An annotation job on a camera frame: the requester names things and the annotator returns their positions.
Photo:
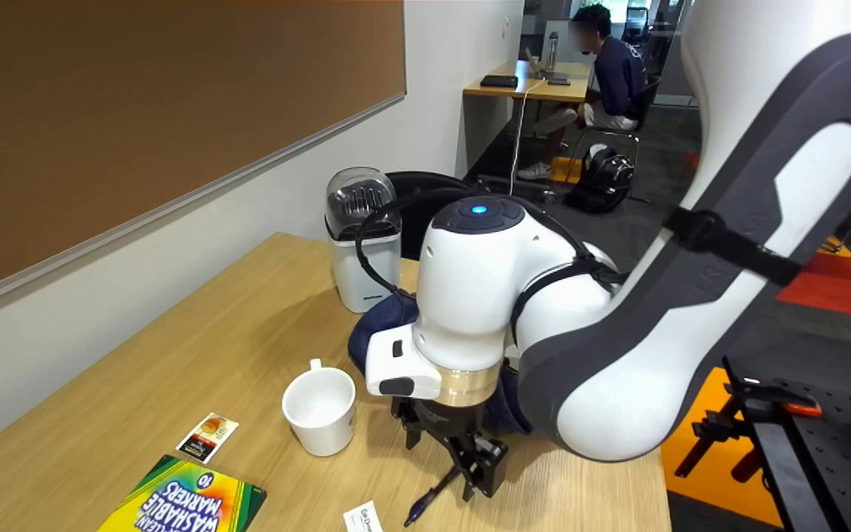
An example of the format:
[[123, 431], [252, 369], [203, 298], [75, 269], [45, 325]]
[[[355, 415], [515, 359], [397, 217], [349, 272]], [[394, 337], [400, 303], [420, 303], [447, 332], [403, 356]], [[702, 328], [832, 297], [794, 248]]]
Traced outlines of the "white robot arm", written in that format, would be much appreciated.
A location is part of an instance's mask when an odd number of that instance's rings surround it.
[[475, 408], [515, 363], [518, 410], [572, 455], [632, 461], [673, 431], [702, 362], [851, 211], [851, 31], [751, 71], [682, 57], [702, 165], [635, 269], [512, 198], [462, 198], [425, 232], [417, 316], [366, 342], [369, 394]]

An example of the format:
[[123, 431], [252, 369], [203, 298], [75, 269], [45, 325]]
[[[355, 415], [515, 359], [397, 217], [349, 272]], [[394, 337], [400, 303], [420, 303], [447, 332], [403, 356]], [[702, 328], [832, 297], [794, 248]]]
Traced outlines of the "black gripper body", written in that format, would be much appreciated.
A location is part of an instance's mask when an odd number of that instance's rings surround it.
[[475, 467], [475, 493], [494, 496], [506, 478], [507, 447], [481, 428], [481, 408], [447, 408], [425, 400], [394, 400], [389, 415], [406, 428], [406, 447], [413, 450], [422, 436], [439, 443], [451, 467]]

